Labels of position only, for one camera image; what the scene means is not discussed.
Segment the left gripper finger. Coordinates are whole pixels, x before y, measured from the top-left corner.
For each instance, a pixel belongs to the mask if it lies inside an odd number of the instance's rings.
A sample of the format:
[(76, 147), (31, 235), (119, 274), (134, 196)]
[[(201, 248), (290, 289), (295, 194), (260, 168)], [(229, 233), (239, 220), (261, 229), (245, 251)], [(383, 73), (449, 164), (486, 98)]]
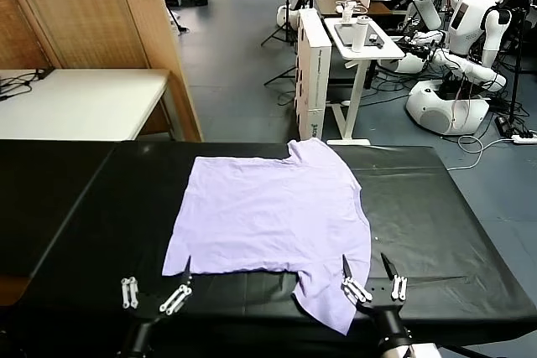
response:
[(185, 301), (191, 296), (192, 275), (190, 272), (191, 257), (188, 257), (185, 269), (181, 273), (180, 285), (178, 288), (159, 306), (161, 314), (172, 315), (177, 313), (184, 305)]
[(138, 280), (135, 277), (123, 278), (121, 290), (124, 309), (136, 309), (138, 307)]

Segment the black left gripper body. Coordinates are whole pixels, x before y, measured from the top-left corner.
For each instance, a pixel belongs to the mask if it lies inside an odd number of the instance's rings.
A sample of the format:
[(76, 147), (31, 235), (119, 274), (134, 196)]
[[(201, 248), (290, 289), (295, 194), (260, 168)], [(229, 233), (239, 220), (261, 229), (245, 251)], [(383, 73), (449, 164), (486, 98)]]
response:
[(157, 307), (139, 305), (127, 310), (129, 327), (119, 350), (120, 357), (148, 357), (154, 327), (163, 320), (164, 312)]

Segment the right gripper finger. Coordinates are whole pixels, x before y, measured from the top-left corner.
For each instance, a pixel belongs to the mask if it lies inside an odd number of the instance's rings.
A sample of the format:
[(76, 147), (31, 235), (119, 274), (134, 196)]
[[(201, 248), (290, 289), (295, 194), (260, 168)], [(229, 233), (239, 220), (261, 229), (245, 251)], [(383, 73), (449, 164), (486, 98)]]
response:
[(384, 269), (388, 278), (392, 282), (391, 299), (405, 300), (406, 299), (406, 277), (399, 275), (399, 272), (390, 259), (384, 254), (381, 254)]
[(342, 255), (343, 279), (341, 289), (351, 303), (369, 303), (373, 301), (372, 294), (363, 287), (353, 276), (349, 262), (345, 255)]

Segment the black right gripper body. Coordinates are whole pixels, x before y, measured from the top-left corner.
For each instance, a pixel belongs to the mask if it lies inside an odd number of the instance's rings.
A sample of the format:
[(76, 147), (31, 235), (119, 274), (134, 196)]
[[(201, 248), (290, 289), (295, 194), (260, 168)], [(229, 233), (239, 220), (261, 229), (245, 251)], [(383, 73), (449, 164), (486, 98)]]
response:
[(367, 315), (379, 334), (380, 344), (410, 344), (409, 331), (404, 327), (399, 313), (404, 304), (400, 301), (357, 305), (357, 310)]

